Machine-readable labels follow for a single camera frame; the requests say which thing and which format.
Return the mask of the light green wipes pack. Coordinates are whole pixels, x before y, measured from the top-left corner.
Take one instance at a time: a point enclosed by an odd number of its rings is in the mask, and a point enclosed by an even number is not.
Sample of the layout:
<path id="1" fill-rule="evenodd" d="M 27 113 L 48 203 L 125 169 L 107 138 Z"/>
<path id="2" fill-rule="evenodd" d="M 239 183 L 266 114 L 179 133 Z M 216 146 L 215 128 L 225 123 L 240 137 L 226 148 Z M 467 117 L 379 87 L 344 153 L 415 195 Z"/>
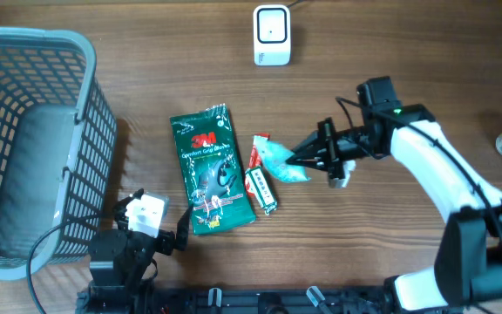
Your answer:
<path id="1" fill-rule="evenodd" d="M 295 154 L 284 145 L 263 138 L 255 138 L 254 145 L 263 167 L 278 181 L 298 183 L 310 180 L 305 167 L 287 163 L 287 159 Z"/>

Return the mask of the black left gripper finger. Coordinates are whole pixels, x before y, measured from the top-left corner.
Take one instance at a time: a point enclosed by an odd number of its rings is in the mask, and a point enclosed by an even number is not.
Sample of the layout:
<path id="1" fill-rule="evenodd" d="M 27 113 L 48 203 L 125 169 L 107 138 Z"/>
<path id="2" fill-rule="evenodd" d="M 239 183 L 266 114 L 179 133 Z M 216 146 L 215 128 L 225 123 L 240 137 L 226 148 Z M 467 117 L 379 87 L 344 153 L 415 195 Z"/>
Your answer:
<path id="1" fill-rule="evenodd" d="M 112 207 L 114 221 L 115 222 L 127 222 L 128 221 L 128 218 L 126 216 L 127 205 L 135 199 L 139 200 L 144 193 L 145 193 L 145 190 L 143 188 L 140 188 L 139 190 L 135 191 L 134 193 L 129 194 L 126 198 L 118 201 Z"/>
<path id="2" fill-rule="evenodd" d="M 187 248 L 192 212 L 193 205 L 190 205 L 178 220 L 174 242 L 174 248 L 178 251 L 185 251 Z"/>

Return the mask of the green white gum pack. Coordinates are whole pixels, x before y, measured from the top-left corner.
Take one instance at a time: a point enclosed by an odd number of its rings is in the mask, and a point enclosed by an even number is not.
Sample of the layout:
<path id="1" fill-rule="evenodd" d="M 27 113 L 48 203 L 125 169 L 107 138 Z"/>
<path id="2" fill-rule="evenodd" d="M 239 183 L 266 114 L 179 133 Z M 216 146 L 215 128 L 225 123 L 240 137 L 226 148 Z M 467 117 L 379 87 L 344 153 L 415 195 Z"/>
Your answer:
<path id="1" fill-rule="evenodd" d="M 249 168 L 245 172 L 246 190 L 258 201 L 265 215 L 270 215 L 278 208 L 274 192 L 268 185 L 261 167 Z"/>

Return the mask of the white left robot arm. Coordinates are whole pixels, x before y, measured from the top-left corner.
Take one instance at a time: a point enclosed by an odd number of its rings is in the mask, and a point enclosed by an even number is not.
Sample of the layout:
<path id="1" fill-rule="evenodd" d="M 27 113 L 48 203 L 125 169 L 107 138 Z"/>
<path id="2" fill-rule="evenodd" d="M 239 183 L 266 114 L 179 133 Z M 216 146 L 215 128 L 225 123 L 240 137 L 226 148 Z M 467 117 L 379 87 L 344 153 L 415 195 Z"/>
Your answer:
<path id="1" fill-rule="evenodd" d="M 113 207 L 115 229 L 99 231 L 89 244 L 92 281 L 78 293 L 77 313 L 152 313 L 154 278 L 146 278 L 154 255 L 170 256 L 187 248 L 193 206 L 176 230 L 160 227 L 169 198 L 139 189 Z"/>

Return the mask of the red coffee stick sachet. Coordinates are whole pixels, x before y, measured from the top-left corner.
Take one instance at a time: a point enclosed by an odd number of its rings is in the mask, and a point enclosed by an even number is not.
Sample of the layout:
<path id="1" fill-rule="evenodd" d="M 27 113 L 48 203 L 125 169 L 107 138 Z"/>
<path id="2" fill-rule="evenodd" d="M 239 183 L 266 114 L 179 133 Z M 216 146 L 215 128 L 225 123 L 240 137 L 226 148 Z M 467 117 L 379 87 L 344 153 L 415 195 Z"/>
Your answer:
<path id="1" fill-rule="evenodd" d="M 262 165 L 261 161 L 261 156 L 259 155 L 256 147 L 256 143 L 262 140 L 269 140 L 270 139 L 270 134 L 269 133 L 256 133 L 254 135 L 253 139 L 253 146 L 249 158 L 249 163 L 248 163 L 248 169 L 254 168 L 254 167 L 260 167 Z M 254 189 L 251 187 L 251 182 L 248 178 L 245 178 L 245 188 L 247 191 L 247 195 L 249 197 L 254 197 Z"/>

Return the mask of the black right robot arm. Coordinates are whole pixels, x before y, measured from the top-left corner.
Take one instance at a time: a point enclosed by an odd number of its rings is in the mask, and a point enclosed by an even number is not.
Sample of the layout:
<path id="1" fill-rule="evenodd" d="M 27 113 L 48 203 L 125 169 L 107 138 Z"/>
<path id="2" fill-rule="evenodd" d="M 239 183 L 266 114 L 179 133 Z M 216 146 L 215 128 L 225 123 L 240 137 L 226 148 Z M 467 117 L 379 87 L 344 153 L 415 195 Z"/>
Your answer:
<path id="1" fill-rule="evenodd" d="M 399 100 L 389 77 L 370 78 L 356 93 L 363 123 L 339 131 L 332 119 L 322 120 L 288 164 L 323 171 L 341 188 L 352 161 L 392 157 L 445 224 L 430 267 L 369 287 L 365 303 L 377 313 L 459 313 L 502 299 L 502 191 L 458 153 L 425 106 Z"/>

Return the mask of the green 3M gloves packet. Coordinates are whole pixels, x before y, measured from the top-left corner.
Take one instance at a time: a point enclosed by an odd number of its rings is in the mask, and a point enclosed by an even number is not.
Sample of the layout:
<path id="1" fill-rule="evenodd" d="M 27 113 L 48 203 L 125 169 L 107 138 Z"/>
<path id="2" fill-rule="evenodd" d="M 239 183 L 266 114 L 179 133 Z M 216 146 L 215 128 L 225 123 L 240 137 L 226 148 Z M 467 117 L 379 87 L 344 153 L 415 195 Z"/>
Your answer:
<path id="1" fill-rule="evenodd" d="M 244 172 L 226 105 L 170 119 L 173 141 L 193 209 L 197 236 L 252 223 L 256 214 L 244 185 Z"/>

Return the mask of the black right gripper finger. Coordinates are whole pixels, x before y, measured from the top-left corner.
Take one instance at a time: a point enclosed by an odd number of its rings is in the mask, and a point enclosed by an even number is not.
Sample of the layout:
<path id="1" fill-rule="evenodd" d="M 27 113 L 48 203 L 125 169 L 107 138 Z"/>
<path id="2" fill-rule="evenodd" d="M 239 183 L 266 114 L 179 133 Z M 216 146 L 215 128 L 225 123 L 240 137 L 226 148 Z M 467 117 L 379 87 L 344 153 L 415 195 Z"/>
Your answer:
<path id="1" fill-rule="evenodd" d="M 319 133 L 312 132 L 305 140 L 292 149 L 296 155 L 316 154 L 320 148 Z"/>
<path id="2" fill-rule="evenodd" d="M 295 156 L 287 158 L 285 162 L 289 165 L 292 166 L 300 166 L 300 167 L 306 167 L 306 168 L 311 168 L 319 171 L 326 171 L 327 168 L 325 166 L 325 163 L 323 160 L 319 158 L 313 158 L 313 159 L 301 159 L 297 158 Z"/>

